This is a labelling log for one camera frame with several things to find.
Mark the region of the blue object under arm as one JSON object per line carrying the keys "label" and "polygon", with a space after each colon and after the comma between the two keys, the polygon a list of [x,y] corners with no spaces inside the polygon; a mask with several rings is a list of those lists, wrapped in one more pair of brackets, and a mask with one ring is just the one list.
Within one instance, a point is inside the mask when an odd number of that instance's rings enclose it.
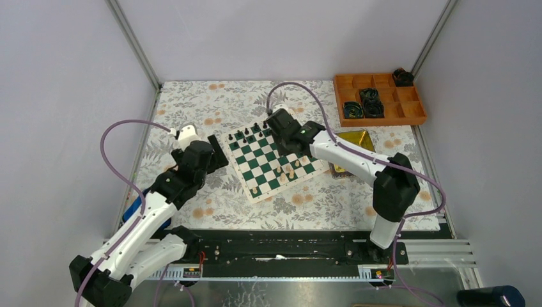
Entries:
{"label": "blue object under arm", "polygon": [[[138,196],[131,205],[124,211],[121,222],[125,223],[127,222],[136,212],[140,211],[140,207],[142,204],[142,199],[140,196]],[[167,221],[165,221],[160,227],[159,230],[165,230],[168,226],[170,226],[172,223],[172,219],[169,218]]]}

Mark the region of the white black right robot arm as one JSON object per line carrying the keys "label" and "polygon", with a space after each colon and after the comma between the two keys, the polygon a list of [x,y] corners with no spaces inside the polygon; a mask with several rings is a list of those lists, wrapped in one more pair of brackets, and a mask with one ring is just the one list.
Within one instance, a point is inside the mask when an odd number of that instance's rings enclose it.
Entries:
{"label": "white black right robot arm", "polygon": [[366,150],[314,121],[302,125],[284,108],[268,112],[265,122],[280,154],[302,154],[327,161],[372,187],[376,220],[366,253],[372,262],[385,262],[392,255],[391,244],[400,221],[421,190],[408,157]]}

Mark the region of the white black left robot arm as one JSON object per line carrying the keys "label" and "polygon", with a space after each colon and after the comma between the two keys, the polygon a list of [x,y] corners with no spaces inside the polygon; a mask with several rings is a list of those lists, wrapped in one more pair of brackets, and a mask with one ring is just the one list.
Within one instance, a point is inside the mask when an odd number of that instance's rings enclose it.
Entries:
{"label": "white black left robot arm", "polygon": [[204,186],[206,176],[228,165],[214,135],[206,141],[181,137],[171,152],[176,167],[161,173],[141,198],[140,211],[91,256],[76,256],[69,265],[77,292],[75,305],[123,306],[146,278],[171,262],[192,262],[199,252],[197,235],[177,226],[154,246],[143,246]]}

